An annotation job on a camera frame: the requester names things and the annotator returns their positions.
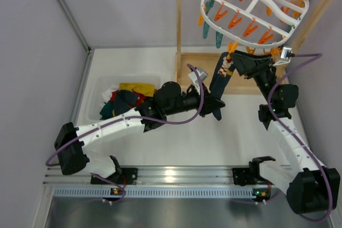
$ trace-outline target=red cloth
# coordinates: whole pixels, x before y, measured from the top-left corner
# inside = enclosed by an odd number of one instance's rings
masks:
[[[110,101],[114,101],[114,100],[115,100],[116,92],[118,92],[118,90],[112,92],[112,97],[111,97]],[[145,95],[143,95],[142,93],[134,92],[134,91],[133,91],[133,93],[136,94],[136,95],[139,97],[139,98],[138,98],[138,101],[137,101],[137,103],[136,103],[136,106],[133,106],[133,107],[137,107],[137,106],[139,106],[140,104],[142,104],[143,102],[145,102],[145,99],[146,99],[146,96],[145,96]]]

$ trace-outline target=pile of clothes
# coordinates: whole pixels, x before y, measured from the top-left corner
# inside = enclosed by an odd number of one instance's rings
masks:
[[[153,97],[155,92],[153,84],[120,83],[119,88],[111,86],[102,93],[105,105],[100,111],[101,120],[110,119],[139,106]]]

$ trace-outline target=wooden post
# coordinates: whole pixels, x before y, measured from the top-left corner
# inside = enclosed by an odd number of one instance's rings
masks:
[[[176,0],[177,12],[177,53],[175,59],[175,81],[181,71],[181,52],[182,52],[182,0]]]
[[[318,21],[328,9],[329,5],[333,0],[320,0],[318,4],[314,7],[312,13],[308,18],[305,19],[304,25],[302,28],[296,33],[296,37],[292,41],[292,50],[296,53],[301,45],[304,43],[306,38],[309,36],[311,31],[317,25]]]

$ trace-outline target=wooden board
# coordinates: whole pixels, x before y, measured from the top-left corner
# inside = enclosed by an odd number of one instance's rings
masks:
[[[209,88],[212,80],[217,61],[221,54],[219,53],[181,53],[181,69],[177,73],[177,83],[181,85],[182,90],[186,90],[191,84],[188,77],[190,73],[187,64],[192,64],[195,67],[201,67],[209,76],[204,84]],[[281,70],[277,69],[277,76],[281,77],[283,74]],[[246,80],[243,76],[239,76],[237,71],[233,73],[224,94],[231,95],[260,95],[260,90],[253,79]]]

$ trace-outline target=yellow cloth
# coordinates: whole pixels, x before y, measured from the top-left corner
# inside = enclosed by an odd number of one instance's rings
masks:
[[[128,90],[131,92],[142,93],[144,96],[152,97],[154,95],[154,85],[145,83],[120,83],[119,90]]]

